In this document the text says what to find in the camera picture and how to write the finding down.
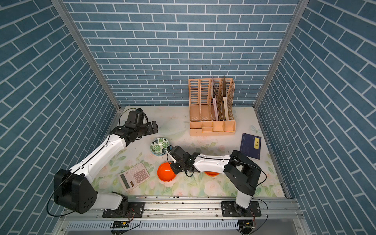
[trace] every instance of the bowl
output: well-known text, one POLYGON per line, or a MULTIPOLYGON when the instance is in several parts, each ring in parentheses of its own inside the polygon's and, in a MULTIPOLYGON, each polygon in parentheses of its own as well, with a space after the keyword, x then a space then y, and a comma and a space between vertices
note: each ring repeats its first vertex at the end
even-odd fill
POLYGON ((170 142, 165 138, 156 138, 150 144, 150 150, 153 154, 160 156, 167 152, 167 147, 170 145, 170 142))
POLYGON ((171 163, 169 162, 165 162, 158 167, 157 175, 158 178, 163 182, 169 182, 176 177, 175 173, 171 169, 170 164, 171 163))
POLYGON ((208 176, 211 176, 211 177, 219 175, 218 172, 212 172, 212 171, 205 171, 205 174, 207 174, 208 176))

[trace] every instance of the aluminum frame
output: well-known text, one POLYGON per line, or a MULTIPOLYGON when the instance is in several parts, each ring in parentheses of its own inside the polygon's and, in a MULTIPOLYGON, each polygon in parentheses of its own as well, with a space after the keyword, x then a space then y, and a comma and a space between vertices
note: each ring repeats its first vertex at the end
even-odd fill
MULTIPOLYGON (((308 234, 302 225, 303 214, 296 199, 285 199, 280 197, 260 197, 269 208, 269 219, 293 219, 299 235, 308 234)), ((200 221, 218 220, 233 221, 237 219, 252 219, 252 217, 223 217, 221 202, 234 200, 235 197, 129 197, 130 202, 145 202, 143 221, 200 221)), ((257 219, 265 219, 267 208, 260 201, 262 216, 257 219)), ((59 219, 53 235, 62 235, 67 231, 70 223, 78 221, 114 221, 113 218, 102 218, 102 210, 89 210, 84 214, 73 213, 59 219)))
POLYGON ((291 198, 291 194, 290 194, 290 192, 289 192, 289 190, 288 190, 288 188, 287 188, 286 181, 284 180, 283 175, 282 175, 282 173, 281 173, 281 170, 280 170, 280 168, 279 168, 279 166, 278 166, 278 163, 277 163, 276 157, 274 156, 273 151, 270 149, 270 141, 269 141, 269 139, 265 136, 265 133, 266 133, 266 132, 265 132, 265 129, 264 129, 263 125, 262 125, 261 122, 260 122, 260 116, 259 116, 257 110, 255 110, 255 113, 256 113, 257 121, 258 121, 259 124, 260 124, 261 132, 264 134, 264 139, 265 139, 266 145, 267 145, 267 147, 268 147, 269 154, 270 154, 270 158, 271 158, 271 161, 272 161, 272 163, 273 163, 273 165, 274 165, 274 169, 276 170, 278 180, 279 180, 279 182, 281 183, 281 187, 282 187, 282 189, 283 189, 283 191, 284 191, 284 194, 285 194, 286 198, 291 198))
POLYGON ((297 25, 299 23, 300 18, 303 15, 303 12, 304 12, 304 10, 305 10, 308 2, 309 2, 309 0, 300 0, 299 3, 298 3, 298 5, 295 8, 295 11, 294 11, 293 17, 291 19, 291 22, 288 24, 286 33, 285 33, 285 35, 284 35, 284 37, 282 39, 282 42, 281 42, 281 44, 280 44, 280 46, 278 48, 278 51, 277 51, 276 56, 275 56, 275 58, 273 60, 273 63, 270 66, 270 69, 269 69, 269 72, 266 75, 265 81, 264 81, 264 83, 261 86, 261 90, 260 90, 259 94, 257 95, 255 104, 253 106, 255 108, 255 110, 257 110, 258 107, 261 104, 262 98, 264 97, 265 92, 268 89, 269 84, 272 81, 273 76, 274 76, 274 74, 277 71, 277 68, 278 68, 278 65, 279 65, 279 63, 280 63, 280 61, 282 59, 282 56, 283 56, 283 54, 286 51, 288 43, 290 42, 291 38, 293 37, 295 29, 296 29, 296 27, 297 27, 297 25))
POLYGON ((89 47, 86 45, 86 42, 84 41, 80 31, 78 30, 77 25, 74 23, 72 16, 69 14, 67 7, 65 6, 62 0, 51 0, 51 2, 54 5, 57 12, 59 13, 61 19, 63 20, 64 24, 68 28, 69 32, 71 33, 78 47, 80 48, 83 56, 85 56, 88 64, 90 65, 91 69, 94 71, 95 75, 97 76, 98 81, 102 85, 103 89, 105 90, 106 94, 108 95, 111 102, 115 106, 116 110, 120 111, 121 106, 118 100, 116 99, 114 93, 112 92, 110 86, 108 85, 108 82, 106 81, 93 55, 91 54, 89 47))

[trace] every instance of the brick wallpaper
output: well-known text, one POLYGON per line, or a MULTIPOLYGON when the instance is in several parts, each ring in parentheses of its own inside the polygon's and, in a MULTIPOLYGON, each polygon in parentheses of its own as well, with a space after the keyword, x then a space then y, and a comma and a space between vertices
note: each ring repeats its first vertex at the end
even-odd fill
POLYGON ((122 105, 188 105, 188 78, 252 106, 298 0, 65 1, 122 105))
POLYGON ((312 234, 376 234, 375 13, 310 0, 258 110, 312 234))
POLYGON ((0 0, 0 234, 52 232, 54 174, 103 140, 114 113, 49 0, 0 0))

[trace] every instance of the blue book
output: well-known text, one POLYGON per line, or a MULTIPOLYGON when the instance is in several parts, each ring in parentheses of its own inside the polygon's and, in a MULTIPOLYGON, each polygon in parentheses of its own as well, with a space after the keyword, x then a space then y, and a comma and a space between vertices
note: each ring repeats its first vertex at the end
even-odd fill
POLYGON ((243 133, 241 137, 240 152, 250 158, 260 160, 261 137, 243 133))

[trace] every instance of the leaf-patterned bowl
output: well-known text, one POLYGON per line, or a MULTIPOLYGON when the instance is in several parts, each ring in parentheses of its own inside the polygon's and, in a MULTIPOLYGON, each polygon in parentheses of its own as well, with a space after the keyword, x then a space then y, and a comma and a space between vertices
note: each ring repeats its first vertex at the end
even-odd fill
POLYGON ((170 145, 170 142, 165 138, 156 138, 150 144, 150 150, 153 154, 160 156, 167 152, 167 147, 170 145))

